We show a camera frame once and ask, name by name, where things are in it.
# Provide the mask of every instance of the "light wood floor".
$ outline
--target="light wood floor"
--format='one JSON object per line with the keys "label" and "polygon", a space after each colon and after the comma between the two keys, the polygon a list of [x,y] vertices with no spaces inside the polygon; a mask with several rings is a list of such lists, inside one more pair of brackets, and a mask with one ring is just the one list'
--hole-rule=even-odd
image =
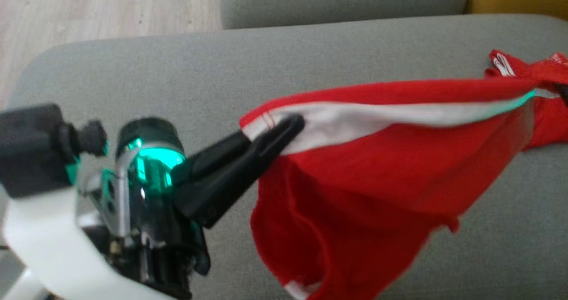
{"label": "light wood floor", "polygon": [[0,0],[0,110],[26,65],[55,45],[220,29],[219,0]]}

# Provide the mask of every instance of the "red fabric with white stripe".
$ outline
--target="red fabric with white stripe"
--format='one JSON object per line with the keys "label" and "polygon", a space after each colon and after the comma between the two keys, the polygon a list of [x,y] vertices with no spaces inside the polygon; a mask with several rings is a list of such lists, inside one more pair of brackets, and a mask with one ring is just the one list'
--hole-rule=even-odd
{"label": "red fabric with white stripe", "polygon": [[486,79],[333,88],[242,118],[249,138],[290,112],[306,119],[260,178],[251,219],[261,258],[295,298],[373,299],[433,230],[458,229],[517,152],[568,140],[552,85],[568,84],[566,58],[490,58]]}

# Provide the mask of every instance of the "black cap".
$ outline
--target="black cap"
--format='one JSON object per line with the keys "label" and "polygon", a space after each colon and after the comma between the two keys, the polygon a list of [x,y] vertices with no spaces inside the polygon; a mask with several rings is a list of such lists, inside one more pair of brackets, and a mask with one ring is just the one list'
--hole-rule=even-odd
{"label": "black cap", "polygon": [[166,142],[183,152],[176,128],[168,120],[148,117],[132,120],[122,127],[118,135],[116,156],[120,156],[126,146],[137,138],[142,140],[142,143]]}

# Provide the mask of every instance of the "gray upholstery fabric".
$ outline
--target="gray upholstery fabric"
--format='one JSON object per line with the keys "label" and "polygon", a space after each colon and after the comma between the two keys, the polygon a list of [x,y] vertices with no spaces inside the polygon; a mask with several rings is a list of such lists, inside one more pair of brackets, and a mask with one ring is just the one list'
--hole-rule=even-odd
{"label": "gray upholstery fabric", "polygon": [[251,28],[463,13],[466,0],[221,0],[223,27]]}
{"label": "gray upholstery fabric", "polygon": [[[111,135],[132,118],[162,116],[189,153],[278,96],[381,80],[482,77],[493,48],[537,61],[566,53],[567,37],[568,23],[551,17],[468,15],[73,43],[37,57],[10,106],[57,102],[70,121],[99,117]],[[382,299],[566,298],[567,161],[566,146],[519,154],[461,231],[436,234]],[[88,158],[84,165],[89,171],[110,162]],[[207,231],[213,269],[195,278],[195,299],[288,299],[250,235],[256,195],[251,189]]]}

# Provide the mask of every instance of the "gray cushion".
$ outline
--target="gray cushion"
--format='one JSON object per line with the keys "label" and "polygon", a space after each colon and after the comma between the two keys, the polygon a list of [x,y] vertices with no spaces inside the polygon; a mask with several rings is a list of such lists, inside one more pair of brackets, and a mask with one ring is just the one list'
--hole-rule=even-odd
{"label": "gray cushion", "polygon": [[[132,118],[162,116],[189,153],[278,96],[381,80],[482,77],[493,48],[531,62],[566,53],[567,37],[568,23],[551,17],[468,15],[73,43],[37,57],[10,106],[57,102],[75,123],[101,118],[111,135]],[[435,235],[383,298],[568,296],[566,161],[566,146],[519,154],[461,231]],[[103,163],[111,160],[85,159],[84,167]],[[288,299],[250,235],[256,195],[251,189],[207,231],[213,269],[195,279],[195,299]]]}
{"label": "gray cushion", "polygon": [[463,13],[466,0],[221,0],[225,28]]}

